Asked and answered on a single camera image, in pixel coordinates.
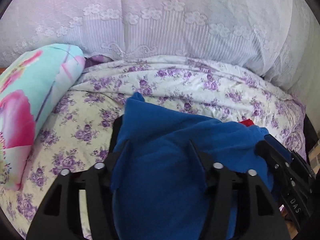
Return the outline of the folded red garment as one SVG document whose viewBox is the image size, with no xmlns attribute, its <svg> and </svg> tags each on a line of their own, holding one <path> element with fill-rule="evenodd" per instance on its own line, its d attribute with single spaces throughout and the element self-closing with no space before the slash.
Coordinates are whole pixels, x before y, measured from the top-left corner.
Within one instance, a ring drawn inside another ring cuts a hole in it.
<svg viewBox="0 0 320 240">
<path fill-rule="evenodd" d="M 245 125 L 246 127 L 254 125 L 254 122 L 251 119 L 242 120 L 239 123 Z"/>
</svg>

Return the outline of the folded floral blanket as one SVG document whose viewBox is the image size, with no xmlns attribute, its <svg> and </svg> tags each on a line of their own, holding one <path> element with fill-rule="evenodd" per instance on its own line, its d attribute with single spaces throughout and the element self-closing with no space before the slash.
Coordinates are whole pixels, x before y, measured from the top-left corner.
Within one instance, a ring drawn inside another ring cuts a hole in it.
<svg viewBox="0 0 320 240">
<path fill-rule="evenodd" d="M 51 44 L 22 54 L 1 74 L 2 187 L 21 187 L 41 127 L 84 67 L 79 47 Z"/>
</svg>

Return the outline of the folded black garment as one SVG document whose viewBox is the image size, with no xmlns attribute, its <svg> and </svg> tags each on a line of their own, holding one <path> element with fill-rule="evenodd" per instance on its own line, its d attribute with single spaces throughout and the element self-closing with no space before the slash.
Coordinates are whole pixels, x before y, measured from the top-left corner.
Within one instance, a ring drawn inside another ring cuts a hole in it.
<svg viewBox="0 0 320 240">
<path fill-rule="evenodd" d="M 113 152 L 119 152 L 123 149 L 124 143 L 123 142 L 120 144 L 118 143 L 118 135 L 122 127 L 122 124 L 123 124 L 123 116 L 121 115 L 120 117 L 116 118 L 116 120 L 114 120 L 113 122 L 112 135 L 111 135 L 108 154 L 111 154 Z"/>
</svg>

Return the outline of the blue and red pants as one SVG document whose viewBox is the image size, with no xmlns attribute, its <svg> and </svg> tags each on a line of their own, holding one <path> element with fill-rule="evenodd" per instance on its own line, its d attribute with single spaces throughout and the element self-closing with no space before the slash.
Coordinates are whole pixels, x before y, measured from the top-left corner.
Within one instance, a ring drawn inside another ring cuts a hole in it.
<svg viewBox="0 0 320 240">
<path fill-rule="evenodd" d="M 114 223 L 120 239 L 198 239 L 207 215 L 201 172 L 191 145 L 232 171 L 257 171 L 266 186 L 273 177 L 255 145 L 268 130 L 238 122 L 172 111 L 127 99 L 116 150 L 127 144 L 112 173 Z"/>
</svg>

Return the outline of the purple floral bedspread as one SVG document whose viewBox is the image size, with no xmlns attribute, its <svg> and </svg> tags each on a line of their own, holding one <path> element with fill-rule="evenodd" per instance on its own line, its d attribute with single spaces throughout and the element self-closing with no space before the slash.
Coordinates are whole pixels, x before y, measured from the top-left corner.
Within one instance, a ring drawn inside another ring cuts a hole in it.
<svg viewBox="0 0 320 240">
<path fill-rule="evenodd" d="M 226 63 L 156 56 L 84 70 L 44 123 L 18 191 L 1 189 L 1 208 L 20 237 L 63 168 L 81 171 L 108 153 L 112 124 L 125 101 L 144 99 L 223 122 L 251 119 L 285 147 L 305 156 L 305 107 L 251 71 Z"/>
</svg>

